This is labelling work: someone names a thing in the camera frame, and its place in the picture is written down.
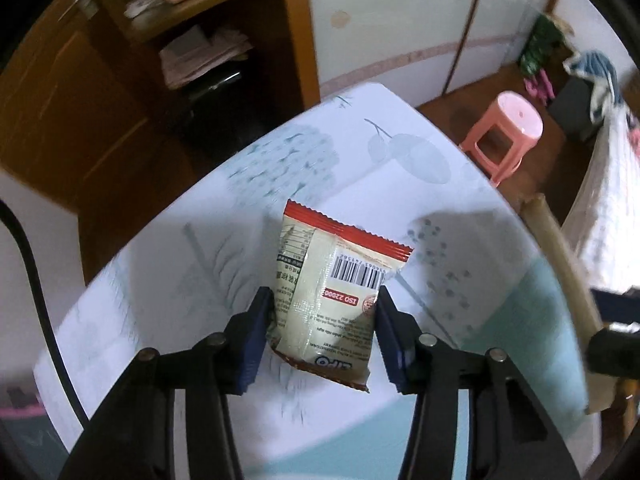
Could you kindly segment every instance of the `blue towel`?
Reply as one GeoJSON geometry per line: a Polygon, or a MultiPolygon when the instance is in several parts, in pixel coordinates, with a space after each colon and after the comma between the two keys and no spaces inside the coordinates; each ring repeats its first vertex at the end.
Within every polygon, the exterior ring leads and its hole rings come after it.
{"type": "Polygon", "coordinates": [[[616,69],[609,58],[600,51],[579,52],[565,60],[563,65],[568,74],[593,83],[591,123],[599,123],[614,105],[623,103],[616,69]]]}

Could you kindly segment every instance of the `cloth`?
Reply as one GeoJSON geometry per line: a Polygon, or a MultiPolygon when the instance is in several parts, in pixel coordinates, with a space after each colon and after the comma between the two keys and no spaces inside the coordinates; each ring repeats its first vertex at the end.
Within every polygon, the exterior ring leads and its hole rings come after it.
{"type": "Polygon", "coordinates": [[[562,64],[573,76],[593,83],[591,92],[591,123],[600,122],[614,106],[623,103],[616,69],[609,58],[597,50],[579,52],[562,64]]]}
{"type": "MultiPolygon", "coordinates": [[[[220,165],[92,281],[57,331],[89,415],[137,350],[190,348],[242,312],[259,285],[273,286],[289,198],[413,246],[402,271],[386,280],[396,305],[458,348],[504,348],[564,436],[585,420],[580,351],[551,267],[481,171],[372,83],[293,118],[220,165]]],[[[228,399],[245,476],[397,477],[415,397],[388,382],[376,343],[369,368],[371,393],[364,394],[295,370],[266,349],[255,384],[228,399]]],[[[46,354],[34,374],[47,413],[73,444],[78,434],[64,426],[68,408],[55,396],[46,354]]],[[[175,413],[175,431],[184,432],[184,406],[175,413]]],[[[462,443],[465,417],[460,408],[462,443]]],[[[461,445],[457,464],[465,453],[461,445]]],[[[456,471],[464,478],[464,468],[456,471]]]]}
{"type": "Polygon", "coordinates": [[[640,160],[628,139],[626,105],[606,116],[562,234],[589,286],[624,294],[640,286],[640,160]]]}
{"type": "Polygon", "coordinates": [[[629,130],[629,143],[636,156],[640,158],[640,128],[629,130]]]}
{"type": "Polygon", "coordinates": [[[549,99],[553,101],[556,98],[553,85],[546,76],[544,68],[541,68],[537,75],[525,78],[524,87],[531,97],[540,99],[543,106],[548,104],[549,99]]]}

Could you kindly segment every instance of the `white tablecloth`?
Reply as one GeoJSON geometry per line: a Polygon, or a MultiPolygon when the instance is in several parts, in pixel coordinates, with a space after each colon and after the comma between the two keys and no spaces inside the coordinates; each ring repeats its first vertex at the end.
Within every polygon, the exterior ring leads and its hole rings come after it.
{"type": "MultiPolygon", "coordinates": [[[[137,350],[190,348],[243,311],[259,285],[273,285],[290,197],[413,246],[387,281],[396,304],[454,346],[504,348],[565,436],[584,420],[580,356],[546,260],[457,147],[378,84],[318,105],[226,161],[94,279],[57,332],[88,414],[137,350]]],[[[294,370],[267,349],[256,383],[229,399],[247,476],[395,478],[414,397],[388,382],[377,346],[370,370],[365,394],[294,370]]],[[[35,375],[72,446],[79,427],[48,356],[35,375]]],[[[180,409],[177,417],[179,428],[180,409]]]]}

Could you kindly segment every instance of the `snack packet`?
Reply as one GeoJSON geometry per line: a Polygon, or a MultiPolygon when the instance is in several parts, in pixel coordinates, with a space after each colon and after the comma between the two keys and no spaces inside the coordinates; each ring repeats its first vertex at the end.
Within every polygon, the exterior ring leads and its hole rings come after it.
{"type": "Polygon", "coordinates": [[[271,348],[296,368],[367,391],[378,290],[411,251],[289,200],[271,348]]]}

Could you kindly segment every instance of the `nutrition label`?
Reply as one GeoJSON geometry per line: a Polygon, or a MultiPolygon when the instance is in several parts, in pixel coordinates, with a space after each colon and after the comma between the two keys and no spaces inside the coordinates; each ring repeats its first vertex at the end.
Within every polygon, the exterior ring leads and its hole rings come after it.
{"type": "Polygon", "coordinates": [[[281,328],[284,327],[286,315],[298,283],[300,269],[305,261],[306,251],[315,230],[313,227],[295,221],[289,221],[287,225],[285,217],[285,224],[280,234],[275,295],[276,318],[278,326],[281,328]]]}

